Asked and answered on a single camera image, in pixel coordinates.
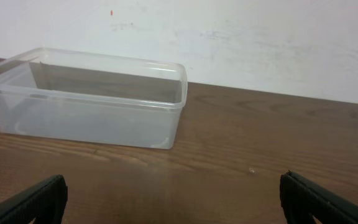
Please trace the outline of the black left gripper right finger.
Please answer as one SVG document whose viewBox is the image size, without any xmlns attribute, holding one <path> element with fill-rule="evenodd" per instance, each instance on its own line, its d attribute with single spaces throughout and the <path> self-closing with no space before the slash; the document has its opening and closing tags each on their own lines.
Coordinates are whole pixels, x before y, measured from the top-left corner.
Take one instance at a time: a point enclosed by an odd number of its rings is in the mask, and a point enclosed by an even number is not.
<svg viewBox="0 0 358 224">
<path fill-rule="evenodd" d="M 296 172 L 280 177 L 280 201 L 288 224 L 358 224 L 358 206 Z"/>
</svg>

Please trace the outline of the clear plastic container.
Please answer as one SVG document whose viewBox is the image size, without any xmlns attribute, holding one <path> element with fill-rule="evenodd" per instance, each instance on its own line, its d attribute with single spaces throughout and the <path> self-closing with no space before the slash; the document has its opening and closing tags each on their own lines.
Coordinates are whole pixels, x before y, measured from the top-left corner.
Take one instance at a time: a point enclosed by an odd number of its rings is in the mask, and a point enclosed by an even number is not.
<svg viewBox="0 0 358 224">
<path fill-rule="evenodd" d="M 0 132 L 170 149 L 187 91 L 179 63 L 37 48 L 0 62 Z"/>
</svg>

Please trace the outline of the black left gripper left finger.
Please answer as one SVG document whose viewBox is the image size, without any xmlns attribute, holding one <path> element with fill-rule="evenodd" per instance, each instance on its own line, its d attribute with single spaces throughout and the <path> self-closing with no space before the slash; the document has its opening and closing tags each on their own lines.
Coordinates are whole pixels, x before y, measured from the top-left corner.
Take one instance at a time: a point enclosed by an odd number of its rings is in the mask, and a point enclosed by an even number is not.
<svg viewBox="0 0 358 224">
<path fill-rule="evenodd" d="M 0 223 L 61 224 L 68 200 L 64 176 L 53 175 L 0 203 Z"/>
</svg>

